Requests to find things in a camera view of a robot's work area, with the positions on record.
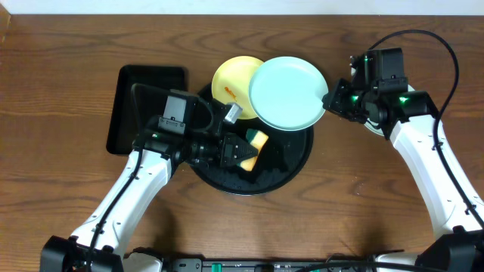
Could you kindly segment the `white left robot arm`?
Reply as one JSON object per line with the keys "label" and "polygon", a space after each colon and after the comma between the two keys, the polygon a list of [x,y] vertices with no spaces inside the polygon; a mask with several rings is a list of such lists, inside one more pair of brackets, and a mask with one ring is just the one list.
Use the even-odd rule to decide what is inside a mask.
{"label": "white left robot arm", "polygon": [[207,104],[209,122],[190,129],[190,104],[170,98],[161,115],[142,125],[122,174],[91,216],[67,239],[52,236],[44,245],[42,271],[161,271],[163,259],[150,252],[126,252],[129,241],[157,193],[183,163],[215,162],[233,166],[255,158],[252,140],[227,133],[210,135],[211,128],[234,123],[237,104],[218,113]]}

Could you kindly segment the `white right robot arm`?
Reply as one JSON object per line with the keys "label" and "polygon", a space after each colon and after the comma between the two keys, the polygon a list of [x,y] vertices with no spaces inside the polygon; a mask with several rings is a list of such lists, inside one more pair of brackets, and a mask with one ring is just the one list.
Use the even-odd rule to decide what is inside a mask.
{"label": "white right robot arm", "polygon": [[406,79],[356,85],[344,79],[333,91],[315,83],[258,83],[248,100],[267,125],[283,131],[308,128],[330,112],[382,131],[409,168],[430,215],[435,242],[418,255],[387,253],[378,261],[444,271],[483,269],[483,201],[453,154],[441,117],[425,91]]}

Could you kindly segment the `light green plate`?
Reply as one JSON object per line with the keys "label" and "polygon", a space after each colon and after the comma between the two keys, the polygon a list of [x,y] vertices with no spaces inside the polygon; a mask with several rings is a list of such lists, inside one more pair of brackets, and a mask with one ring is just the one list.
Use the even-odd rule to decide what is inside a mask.
{"label": "light green plate", "polygon": [[384,136],[384,133],[382,131],[381,128],[377,128],[377,125],[373,122],[371,122],[370,120],[368,120],[366,123],[365,123],[365,127],[371,131],[372,133],[376,134],[376,135],[379,135],[381,137]]}
{"label": "light green plate", "polygon": [[275,57],[264,62],[249,84],[249,100],[256,115],[282,131],[314,125],[325,113],[328,86],[321,72],[298,57]]}

